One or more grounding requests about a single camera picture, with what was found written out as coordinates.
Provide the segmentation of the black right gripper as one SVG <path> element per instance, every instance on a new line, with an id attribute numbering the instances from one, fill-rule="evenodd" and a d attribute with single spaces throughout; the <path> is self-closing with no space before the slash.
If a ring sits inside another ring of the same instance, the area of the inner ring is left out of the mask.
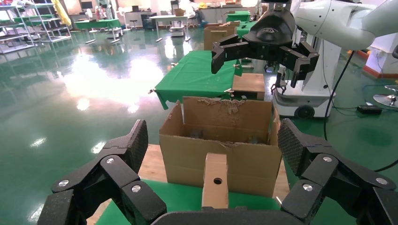
<path id="1" fill-rule="evenodd" d="M 315 70 L 319 53 L 306 41 L 292 47 L 295 28 L 292 13 L 283 8 L 280 11 L 267 11 L 243 35 L 233 34 L 213 42 L 211 72 L 216 74 L 224 62 L 244 57 L 280 62 L 293 72 L 290 84 L 296 87 L 298 81 Z"/>

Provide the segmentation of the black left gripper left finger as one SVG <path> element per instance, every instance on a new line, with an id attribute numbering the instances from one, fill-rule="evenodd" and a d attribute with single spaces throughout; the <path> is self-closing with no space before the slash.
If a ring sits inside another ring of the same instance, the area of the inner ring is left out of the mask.
<path id="1" fill-rule="evenodd" d="M 108 140 L 95 159 L 52 185 L 38 224 L 85 225 L 108 199 L 130 224 L 152 224 L 167 206 L 138 174 L 147 148 L 146 122 L 137 120 L 127 135 Z"/>

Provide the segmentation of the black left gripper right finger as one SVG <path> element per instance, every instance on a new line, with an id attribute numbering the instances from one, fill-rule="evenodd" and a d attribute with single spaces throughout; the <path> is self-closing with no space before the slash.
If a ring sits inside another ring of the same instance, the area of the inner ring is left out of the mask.
<path id="1" fill-rule="evenodd" d="M 299 224 L 310 224 L 325 198 L 359 225 L 397 224 L 397 186 L 391 179 L 343 157 L 326 140 L 302 133 L 290 119 L 281 121 L 278 147 L 299 177 L 281 210 Z"/>

